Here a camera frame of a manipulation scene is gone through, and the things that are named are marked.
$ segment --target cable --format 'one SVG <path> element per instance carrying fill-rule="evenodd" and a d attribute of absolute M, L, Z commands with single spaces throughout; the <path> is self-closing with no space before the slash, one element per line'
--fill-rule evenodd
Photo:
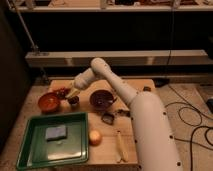
<path fill-rule="evenodd" d="M 199 118 L 200 118 L 199 123 L 198 123 L 198 124 L 191 124 L 191 123 L 186 122 L 186 121 L 182 118 L 182 115 L 181 115 L 181 111 L 182 111 L 183 109 L 191 109 L 191 110 L 194 110 L 194 108 L 191 108 L 191 107 L 182 107 L 182 108 L 180 108 L 180 109 L 178 110 L 178 116 L 179 116 L 179 118 L 181 119 L 182 122 L 184 122 L 185 124 L 187 124 L 187 125 L 189 125 L 189 126 L 194 126 L 194 127 L 200 126 L 200 125 L 202 124 L 202 122 L 203 122 L 202 116 L 201 116 L 201 114 L 198 113 L 196 110 L 194 110 L 194 111 L 196 112 L 196 114 L 197 114 L 197 115 L 199 116 Z"/>
<path fill-rule="evenodd" d="M 175 137 L 174 139 L 177 140 L 177 141 L 182 141 L 182 142 L 190 143 L 190 140 L 185 140 L 185 139 L 176 138 L 176 137 Z M 200 146 L 200 147 L 203 147 L 203 148 L 205 148 L 205 149 L 207 149 L 207 150 L 213 151 L 213 148 L 209 148 L 209 147 L 207 147 L 207 146 L 205 146 L 205 145 L 203 145 L 203 144 L 200 144 L 200 143 L 198 143 L 198 142 L 192 141 L 192 143 L 195 144 L 195 145 L 198 145 L 198 146 Z"/>
<path fill-rule="evenodd" d="M 203 112 L 201 112 L 198 108 L 196 108 L 194 105 L 192 105 L 189 101 L 187 101 L 183 96 L 181 96 L 171 85 L 168 84 L 168 87 L 177 95 L 179 96 L 183 101 L 185 101 L 188 105 L 193 107 L 200 115 L 204 116 L 205 118 L 209 120 L 213 120 L 213 118 L 205 115 Z"/>
<path fill-rule="evenodd" d="M 189 126 L 194 126 L 194 127 L 200 126 L 200 125 L 202 124 L 203 119 L 202 119 L 202 116 L 201 116 L 201 114 L 200 114 L 200 111 L 199 111 L 197 108 L 194 108 L 194 107 L 192 107 L 191 105 L 189 105 L 188 103 L 185 103 L 185 102 L 172 102 L 172 103 L 167 104 L 165 107 L 167 108 L 167 107 L 169 107 L 170 105 L 174 105 L 174 104 L 186 105 L 186 106 L 184 106 L 184 107 L 179 108 L 179 109 L 178 109 L 178 112 L 177 112 L 177 113 L 178 113 L 178 116 L 179 116 L 179 118 L 180 118 L 180 120 L 181 120 L 182 122 L 184 122 L 185 124 L 187 124 L 187 125 L 189 125 Z M 198 124 L 191 124 L 191 123 L 189 123 L 189 122 L 186 122 L 186 121 L 183 119 L 182 113 L 181 113 L 181 112 L 182 112 L 184 109 L 190 109 L 190 110 L 193 110 L 193 111 L 196 112 L 196 114 L 199 116 L 199 119 L 200 119 L 200 121 L 198 122 Z"/>
<path fill-rule="evenodd" d="M 200 128 L 208 128 L 206 131 L 205 131 L 205 135 L 207 135 L 207 133 L 209 132 L 209 130 L 213 130 L 213 127 L 209 127 L 209 126 L 199 126 L 199 127 L 196 127 L 192 133 L 191 133 L 191 138 L 190 138 L 190 170 L 193 171 L 193 149 L 192 149 L 192 142 L 193 142 L 193 137 L 194 137 L 194 134 L 196 133 L 197 130 L 199 130 Z M 206 141 L 208 142 L 209 144 L 209 139 L 208 137 L 205 136 L 205 139 Z"/>
<path fill-rule="evenodd" d="M 212 148 L 209 148 L 209 147 L 207 147 L 207 146 L 205 146 L 205 145 L 203 145 L 203 144 L 194 142 L 194 141 L 193 141 L 193 137 L 194 137 L 194 135 L 195 135 L 195 133 L 196 133 L 197 130 L 199 130 L 199 129 L 201 129 L 201 128 L 206 128 L 206 131 L 205 131 L 205 133 L 204 133 L 205 140 L 206 140 L 206 142 L 207 142 L 211 147 L 213 147 L 213 142 L 211 142 L 211 141 L 209 140 L 209 138 L 208 138 L 208 133 L 209 133 L 210 131 L 213 131 L 213 127 L 209 127 L 209 126 L 205 126 L 205 125 L 201 126 L 201 124 L 202 124 L 202 116 L 205 117 L 205 118 L 207 118 L 207 119 L 209 119 L 209 120 L 213 120 L 213 118 L 210 118 L 210 117 L 208 117 L 207 115 L 205 115 L 204 113 L 202 113 L 198 108 L 196 108 L 196 107 L 195 107 L 194 105 L 192 105 L 189 101 L 187 101 L 183 96 L 181 96 L 181 95 L 180 95 L 173 87 L 171 87 L 169 84 L 168 84 L 168 87 L 169 87 L 173 92 L 175 92 L 175 94 L 176 94 L 178 97 L 180 97 L 184 102 L 172 102 L 172 103 L 167 104 L 165 107 L 168 107 L 168 106 L 173 105 L 173 104 L 186 105 L 186 106 L 184 106 L 184 107 L 179 108 L 179 110 L 178 110 L 178 115 L 179 115 L 179 117 L 180 117 L 180 119 L 181 119 L 182 122 L 184 122 L 185 124 L 187 124 L 187 125 L 189 125 L 189 126 L 194 126 L 194 127 L 195 127 L 194 130 L 193 130 L 192 133 L 191 133 L 190 140 L 184 140 L 184 139 L 180 139 L 180 138 L 174 138 L 174 139 L 177 140 L 177 141 L 182 141 L 182 142 L 190 143 L 190 171 L 193 171 L 193 148 L 192 148 L 192 144 L 196 144 L 196 145 L 199 145 L 199 146 L 201 146 L 201 147 L 203 147 L 203 148 L 205 148 L 205 149 L 208 149 L 208 150 L 213 151 Z M 182 118 L 182 116 L 181 116 L 181 111 L 184 110 L 184 109 L 190 109 L 190 110 L 195 111 L 196 114 L 198 114 L 199 117 L 200 117 L 200 122 L 199 122 L 198 124 L 191 124 L 191 123 L 186 122 L 186 121 Z"/>

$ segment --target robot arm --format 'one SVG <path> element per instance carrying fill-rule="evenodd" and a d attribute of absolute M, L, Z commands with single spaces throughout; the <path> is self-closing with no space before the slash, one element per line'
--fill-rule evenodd
<path fill-rule="evenodd" d="M 129 107 L 139 166 L 144 171 L 182 171 L 168 117 L 160 98 L 152 92 L 138 92 L 114 74 L 101 58 L 91 62 L 91 68 L 74 80 L 77 89 L 84 90 L 98 80 L 106 79 Z"/>

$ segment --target blue sponge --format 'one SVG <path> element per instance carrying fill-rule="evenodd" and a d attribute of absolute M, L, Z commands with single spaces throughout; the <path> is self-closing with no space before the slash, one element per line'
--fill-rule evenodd
<path fill-rule="evenodd" d="M 67 128 L 65 125 L 49 127 L 46 129 L 45 139 L 47 141 L 59 140 L 64 138 L 67 138 Z"/>

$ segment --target wooden board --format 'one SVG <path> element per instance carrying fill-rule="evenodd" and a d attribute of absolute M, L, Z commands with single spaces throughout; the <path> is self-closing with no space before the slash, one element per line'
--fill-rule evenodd
<path fill-rule="evenodd" d="M 148 79 L 131 79 L 125 80 L 139 91 L 142 91 L 144 86 L 149 86 L 152 91 L 155 91 L 155 86 L 152 80 Z M 67 87 L 72 80 L 54 80 L 51 82 L 49 91 L 61 87 Z M 127 110 L 127 106 L 117 97 L 115 91 L 105 81 L 100 80 L 93 83 L 87 90 L 81 91 L 79 94 L 80 105 L 78 108 L 70 107 L 66 100 L 61 101 L 60 113 L 78 112 L 83 111 L 88 113 L 89 129 L 99 130 L 103 136 L 102 142 L 99 146 L 89 146 L 89 160 L 88 165 L 117 165 L 117 146 L 116 137 L 117 131 L 121 131 L 122 137 L 125 141 L 125 146 L 129 155 L 128 162 L 122 162 L 122 165 L 135 165 L 137 166 L 137 154 L 135 149 L 135 142 L 133 136 L 133 130 L 131 125 L 131 119 L 126 116 L 116 116 L 114 125 L 107 125 L 101 120 L 101 114 L 97 112 L 89 103 L 90 95 L 98 90 L 105 89 L 110 91 L 114 97 L 117 98 L 115 103 L 109 108 L 109 112 L 114 112 L 117 109 Z"/>

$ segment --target dark bowl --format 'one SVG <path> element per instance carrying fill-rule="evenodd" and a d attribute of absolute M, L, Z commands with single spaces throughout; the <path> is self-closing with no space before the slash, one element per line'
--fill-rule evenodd
<path fill-rule="evenodd" d="M 107 90 L 96 90 L 90 96 L 90 104 L 96 109 L 104 111 L 109 108 L 115 99 Z"/>

